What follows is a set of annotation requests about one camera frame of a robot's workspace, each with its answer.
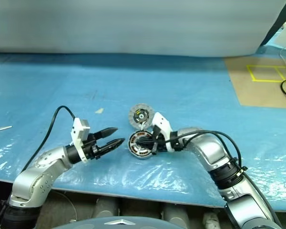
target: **floor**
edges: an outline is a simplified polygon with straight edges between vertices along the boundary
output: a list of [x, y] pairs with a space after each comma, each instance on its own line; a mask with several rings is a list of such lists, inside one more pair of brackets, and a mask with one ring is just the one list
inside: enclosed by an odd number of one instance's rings
[[[67, 192], [65, 194], [76, 207], [79, 220], [89, 219], [92, 217], [98, 196], [71, 192]], [[120, 215], [122, 216], [161, 218], [162, 203], [160, 202], [120, 198], [119, 205]], [[214, 210], [212, 208], [198, 206], [186, 206], [186, 209], [191, 229], [204, 229], [202, 224], [203, 214]], [[222, 209], [216, 209], [216, 211], [218, 212], [221, 228], [233, 229], [225, 212]], [[284, 229], [286, 229], [286, 213], [278, 213], [278, 216], [282, 221]], [[67, 224], [72, 219], [75, 219], [75, 214], [68, 200], [55, 192], [51, 192], [42, 207], [36, 229], [50, 229], [59, 225]]]

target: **white backdrop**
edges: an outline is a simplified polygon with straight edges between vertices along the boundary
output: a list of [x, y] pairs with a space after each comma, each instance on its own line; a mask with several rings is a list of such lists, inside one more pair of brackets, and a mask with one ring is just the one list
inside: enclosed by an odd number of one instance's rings
[[0, 52], [237, 56], [285, 0], [0, 0]]

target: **gear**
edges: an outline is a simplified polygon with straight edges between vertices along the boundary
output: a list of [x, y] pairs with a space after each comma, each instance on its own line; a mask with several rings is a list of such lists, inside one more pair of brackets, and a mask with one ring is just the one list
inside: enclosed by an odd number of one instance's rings
[[139, 130], [134, 132], [128, 141], [128, 149], [132, 155], [139, 159], [147, 159], [152, 155], [152, 151], [148, 148], [144, 148], [137, 145], [136, 141], [141, 137], [151, 137], [152, 134], [146, 130]]
[[153, 116], [154, 110], [147, 104], [137, 104], [133, 106], [128, 113], [130, 124], [139, 130], [150, 127], [152, 125]]

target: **brown cardboard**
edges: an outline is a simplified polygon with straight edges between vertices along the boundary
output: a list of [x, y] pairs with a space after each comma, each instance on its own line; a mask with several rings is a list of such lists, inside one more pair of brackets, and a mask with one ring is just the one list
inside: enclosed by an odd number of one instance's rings
[[286, 108], [280, 89], [286, 67], [281, 59], [233, 57], [225, 58], [225, 64], [241, 105]]

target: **table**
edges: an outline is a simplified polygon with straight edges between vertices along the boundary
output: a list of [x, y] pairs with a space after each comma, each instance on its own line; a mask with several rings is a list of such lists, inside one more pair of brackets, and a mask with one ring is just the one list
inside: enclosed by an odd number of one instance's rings
[[[261, 47], [256, 56], [278, 58]], [[135, 131], [128, 112], [146, 103], [174, 130], [189, 126], [229, 134], [243, 165], [275, 210], [286, 211], [286, 109], [241, 106], [222, 58], [128, 54], [0, 54], [0, 180], [13, 182], [42, 141], [54, 110], [67, 105], [92, 131]], [[103, 108], [101, 114], [95, 111]], [[42, 152], [71, 141], [72, 119], [58, 115]], [[78, 163], [54, 188], [82, 193], [222, 207], [224, 201], [194, 154], [133, 157], [125, 141], [99, 160]]]

